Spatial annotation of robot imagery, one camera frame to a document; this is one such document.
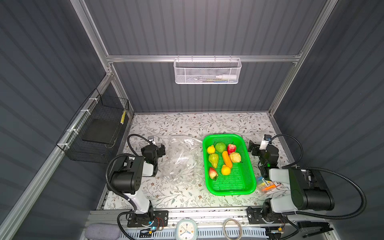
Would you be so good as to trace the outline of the clear zip top bag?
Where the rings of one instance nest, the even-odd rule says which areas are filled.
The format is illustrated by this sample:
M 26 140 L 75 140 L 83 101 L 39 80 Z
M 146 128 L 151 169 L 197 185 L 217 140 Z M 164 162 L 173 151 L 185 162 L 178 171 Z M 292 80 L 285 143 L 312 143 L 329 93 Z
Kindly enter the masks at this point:
M 203 142 L 190 136 L 160 136 L 166 149 L 159 158 L 157 177 L 168 185 L 190 186 L 205 180 Z

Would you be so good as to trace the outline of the orange carrot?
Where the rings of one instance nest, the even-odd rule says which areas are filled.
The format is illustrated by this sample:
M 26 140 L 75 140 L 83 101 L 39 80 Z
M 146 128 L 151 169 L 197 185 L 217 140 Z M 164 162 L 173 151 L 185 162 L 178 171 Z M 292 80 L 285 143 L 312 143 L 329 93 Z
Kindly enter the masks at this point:
M 227 151 L 222 152 L 222 158 L 223 158 L 224 164 L 232 169 L 233 163 L 230 160 L 230 156 Z

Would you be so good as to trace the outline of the green pear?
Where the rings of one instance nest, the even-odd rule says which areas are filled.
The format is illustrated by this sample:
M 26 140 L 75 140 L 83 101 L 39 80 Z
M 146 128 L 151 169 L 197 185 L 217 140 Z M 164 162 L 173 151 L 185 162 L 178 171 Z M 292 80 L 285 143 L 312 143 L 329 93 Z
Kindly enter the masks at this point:
M 208 161 L 211 163 L 212 167 L 216 169 L 219 164 L 219 155 L 216 153 L 209 154 Z

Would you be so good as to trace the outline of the red yellow peach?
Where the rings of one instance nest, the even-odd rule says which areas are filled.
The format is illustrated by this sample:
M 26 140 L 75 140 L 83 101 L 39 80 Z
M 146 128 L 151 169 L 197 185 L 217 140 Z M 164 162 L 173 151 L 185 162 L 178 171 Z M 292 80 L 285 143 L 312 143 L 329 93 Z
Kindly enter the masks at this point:
M 218 176 L 219 175 L 218 175 L 217 171 L 214 168 L 210 167 L 209 168 L 209 177 L 210 177 L 210 179 L 215 181 L 218 178 Z

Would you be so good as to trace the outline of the yellow lemon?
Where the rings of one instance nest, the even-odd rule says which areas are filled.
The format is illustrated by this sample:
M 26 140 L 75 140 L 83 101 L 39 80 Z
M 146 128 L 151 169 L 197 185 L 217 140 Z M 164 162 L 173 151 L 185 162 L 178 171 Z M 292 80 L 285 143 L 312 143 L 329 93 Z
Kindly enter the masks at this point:
M 211 145 L 207 148 L 207 153 L 210 155 L 210 154 L 214 154 L 216 152 L 216 149 L 215 149 L 215 146 L 214 145 Z

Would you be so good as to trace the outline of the orange fruit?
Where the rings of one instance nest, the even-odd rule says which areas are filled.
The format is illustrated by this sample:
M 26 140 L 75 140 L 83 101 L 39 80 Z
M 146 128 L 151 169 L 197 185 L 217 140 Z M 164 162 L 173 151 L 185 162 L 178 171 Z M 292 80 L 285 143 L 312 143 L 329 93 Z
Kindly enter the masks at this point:
M 227 165 L 223 165 L 221 169 L 221 174 L 223 176 L 229 176 L 231 174 L 231 168 L 228 167 Z

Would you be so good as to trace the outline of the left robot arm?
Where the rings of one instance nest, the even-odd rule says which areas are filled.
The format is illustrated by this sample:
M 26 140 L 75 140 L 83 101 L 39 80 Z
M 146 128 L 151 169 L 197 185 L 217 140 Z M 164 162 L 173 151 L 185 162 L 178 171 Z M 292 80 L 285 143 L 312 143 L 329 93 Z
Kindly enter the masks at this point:
M 143 177 L 155 177 L 158 160 L 166 154 L 163 144 L 149 144 L 142 148 L 142 155 L 120 154 L 108 163 L 105 173 L 109 191 L 126 200 L 131 206 L 130 215 L 151 224 L 155 213 L 151 201 L 141 190 Z

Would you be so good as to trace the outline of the pack of coloured markers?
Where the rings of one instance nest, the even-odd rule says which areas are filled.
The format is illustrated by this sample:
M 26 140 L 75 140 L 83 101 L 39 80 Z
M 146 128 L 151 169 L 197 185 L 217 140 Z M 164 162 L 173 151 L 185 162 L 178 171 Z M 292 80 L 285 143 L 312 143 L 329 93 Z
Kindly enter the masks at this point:
M 272 182 L 264 179 L 263 177 L 257 178 L 257 190 L 261 194 L 267 194 L 271 192 L 272 190 L 276 190 L 281 183 L 279 182 Z

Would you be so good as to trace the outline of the green plastic basket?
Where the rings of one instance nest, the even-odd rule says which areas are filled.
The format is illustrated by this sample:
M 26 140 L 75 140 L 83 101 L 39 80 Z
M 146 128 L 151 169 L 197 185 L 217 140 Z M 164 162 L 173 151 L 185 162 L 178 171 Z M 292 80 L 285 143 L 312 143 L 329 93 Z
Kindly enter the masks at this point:
M 216 196 L 252 194 L 257 187 L 245 141 L 235 134 L 209 135 L 203 140 L 206 187 Z

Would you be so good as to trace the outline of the green cabbage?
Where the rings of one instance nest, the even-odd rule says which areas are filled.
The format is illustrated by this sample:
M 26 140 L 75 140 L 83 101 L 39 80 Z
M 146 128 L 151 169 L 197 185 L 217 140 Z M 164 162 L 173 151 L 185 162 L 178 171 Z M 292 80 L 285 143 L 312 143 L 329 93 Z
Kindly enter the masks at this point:
M 227 150 L 227 145 L 223 142 L 218 142 L 215 145 L 215 149 L 217 152 L 222 153 Z

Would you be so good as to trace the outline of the black stapler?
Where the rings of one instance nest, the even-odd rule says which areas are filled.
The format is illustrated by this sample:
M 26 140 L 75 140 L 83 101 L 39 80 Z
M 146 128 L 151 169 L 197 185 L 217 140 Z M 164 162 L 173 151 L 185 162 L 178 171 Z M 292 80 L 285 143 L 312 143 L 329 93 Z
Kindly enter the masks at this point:
M 320 234 L 325 234 L 334 230 L 331 225 L 326 222 L 303 221 L 298 222 L 298 227 L 301 232 L 304 233 L 304 235 L 302 236 L 302 238 L 304 239 Z

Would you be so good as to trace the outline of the white alarm clock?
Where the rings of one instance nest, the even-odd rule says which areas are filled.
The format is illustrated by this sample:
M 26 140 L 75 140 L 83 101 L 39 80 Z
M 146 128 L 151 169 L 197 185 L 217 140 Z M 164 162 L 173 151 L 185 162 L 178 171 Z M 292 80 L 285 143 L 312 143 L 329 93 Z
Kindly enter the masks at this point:
M 176 226 L 175 233 L 177 240 L 197 240 L 198 226 L 192 219 L 182 219 Z

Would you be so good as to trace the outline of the grey cloth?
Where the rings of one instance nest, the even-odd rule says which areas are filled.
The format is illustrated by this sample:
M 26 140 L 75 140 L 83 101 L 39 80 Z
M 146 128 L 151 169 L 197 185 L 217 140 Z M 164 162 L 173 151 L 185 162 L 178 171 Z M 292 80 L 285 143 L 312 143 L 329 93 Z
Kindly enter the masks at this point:
M 85 238 L 88 240 L 117 240 L 121 233 L 117 225 L 92 224 L 86 229 Z

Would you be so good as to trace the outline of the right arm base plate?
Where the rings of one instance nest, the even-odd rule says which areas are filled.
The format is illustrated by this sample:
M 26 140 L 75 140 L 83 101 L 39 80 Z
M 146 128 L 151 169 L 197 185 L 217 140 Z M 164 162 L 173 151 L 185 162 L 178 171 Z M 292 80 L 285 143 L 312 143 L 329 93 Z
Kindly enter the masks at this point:
M 264 210 L 263 208 L 246 209 L 247 218 L 250 224 L 285 224 L 287 221 L 280 213 L 274 213 L 271 210 Z

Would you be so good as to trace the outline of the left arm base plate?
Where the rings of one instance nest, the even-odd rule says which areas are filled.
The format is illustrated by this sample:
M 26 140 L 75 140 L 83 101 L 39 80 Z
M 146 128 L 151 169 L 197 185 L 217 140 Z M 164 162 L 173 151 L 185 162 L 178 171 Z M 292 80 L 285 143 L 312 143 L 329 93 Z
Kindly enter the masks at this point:
M 129 214 L 128 228 L 166 227 L 168 225 L 169 211 L 154 211 L 146 214 Z

